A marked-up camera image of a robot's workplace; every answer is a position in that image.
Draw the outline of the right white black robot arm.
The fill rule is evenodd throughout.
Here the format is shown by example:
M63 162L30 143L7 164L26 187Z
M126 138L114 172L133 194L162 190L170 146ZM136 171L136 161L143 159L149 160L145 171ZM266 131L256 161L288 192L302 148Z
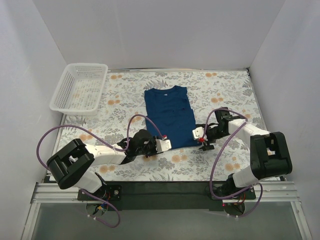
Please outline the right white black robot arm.
M193 139L202 144L201 150L212 150L216 140L227 138L222 146L225 149L232 138L237 137L248 145L250 161L249 166L231 174L217 188L214 188L211 176L209 191L213 198L237 199L261 180L292 172L293 165L283 133L260 129L250 124L247 117L227 107L214 109L211 113L215 114L216 123L198 124L192 131Z

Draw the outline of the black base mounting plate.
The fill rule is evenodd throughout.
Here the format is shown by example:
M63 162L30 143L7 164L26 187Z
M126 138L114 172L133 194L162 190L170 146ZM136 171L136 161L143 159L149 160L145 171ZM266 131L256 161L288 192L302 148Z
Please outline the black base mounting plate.
M207 181L111 181L93 194L122 210L223 211Z

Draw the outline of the white plastic mesh basket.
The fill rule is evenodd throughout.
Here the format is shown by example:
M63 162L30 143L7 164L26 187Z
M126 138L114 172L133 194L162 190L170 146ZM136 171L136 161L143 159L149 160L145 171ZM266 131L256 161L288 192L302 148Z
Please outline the white plastic mesh basket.
M53 93L49 108L65 115L95 116L107 73L108 66L105 64L68 64Z

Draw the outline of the blue printed t shirt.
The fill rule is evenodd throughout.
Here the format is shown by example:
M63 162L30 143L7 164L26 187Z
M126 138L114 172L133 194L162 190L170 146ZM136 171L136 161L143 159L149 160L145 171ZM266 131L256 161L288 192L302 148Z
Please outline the blue printed t shirt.
M170 89L149 89L144 92L147 117L157 126L147 121L146 128L153 136L166 135L173 149L198 146L192 130L196 128L194 111L191 108L186 87L174 86Z

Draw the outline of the aluminium frame rail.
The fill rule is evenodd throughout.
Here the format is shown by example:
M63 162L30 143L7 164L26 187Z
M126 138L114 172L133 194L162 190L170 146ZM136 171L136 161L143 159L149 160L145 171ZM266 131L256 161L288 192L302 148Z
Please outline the aluminium frame rail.
M299 202L300 197L296 186L291 181L263 181L253 187L261 202ZM79 189L71 187L62 190L56 183L37 183L35 185L32 203L75 203Z

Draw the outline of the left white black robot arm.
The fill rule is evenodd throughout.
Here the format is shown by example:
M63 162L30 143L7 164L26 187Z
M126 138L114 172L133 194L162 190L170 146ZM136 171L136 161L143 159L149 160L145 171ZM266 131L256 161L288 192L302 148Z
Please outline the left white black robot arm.
M133 137L112 145L90 145L76 138L54 154L46 165L52 173L60 189L70 187L84 189L95 199L101 200L106 196L106 187L102 178L89 168L97 165L125 165L135 160L137 156L153 156L159 153L158 136L151 135L147 130L139 130Z

